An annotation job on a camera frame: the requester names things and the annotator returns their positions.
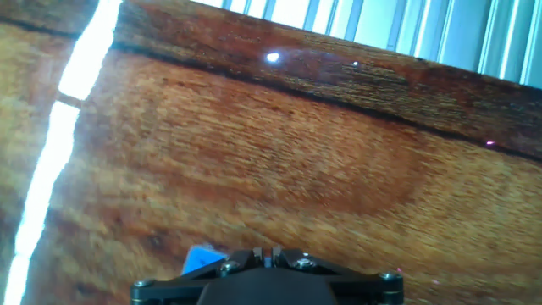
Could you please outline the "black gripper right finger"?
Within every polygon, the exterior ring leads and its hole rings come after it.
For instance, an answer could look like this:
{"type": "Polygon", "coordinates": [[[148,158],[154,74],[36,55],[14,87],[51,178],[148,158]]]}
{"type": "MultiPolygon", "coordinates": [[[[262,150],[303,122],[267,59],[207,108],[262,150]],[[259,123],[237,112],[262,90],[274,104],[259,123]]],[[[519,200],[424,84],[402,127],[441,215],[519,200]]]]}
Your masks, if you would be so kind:
{"type": "Polygon", "coordinates": [[[300,249],[273,247],[273,268],[292,270],[322,280],[339,304],[402,304],[403,276],[395,270],[363,274],[315,257],[300,249]]]}

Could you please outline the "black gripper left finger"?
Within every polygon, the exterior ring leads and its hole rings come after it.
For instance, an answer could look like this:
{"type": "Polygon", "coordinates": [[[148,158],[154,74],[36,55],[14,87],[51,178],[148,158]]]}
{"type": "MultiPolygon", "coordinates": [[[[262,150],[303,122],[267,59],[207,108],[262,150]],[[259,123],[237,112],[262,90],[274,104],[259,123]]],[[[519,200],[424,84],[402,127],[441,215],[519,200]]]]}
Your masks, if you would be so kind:
{"type": "Polygon", "coordinates": [[[266,262],[261,247],[236,251],[229,256],[210,247],[192,247],[181,276],[172,280],[136,281],[130,288],[130,305],[198,302],[204,289],[215,280],[265,267],[266,262]]]}

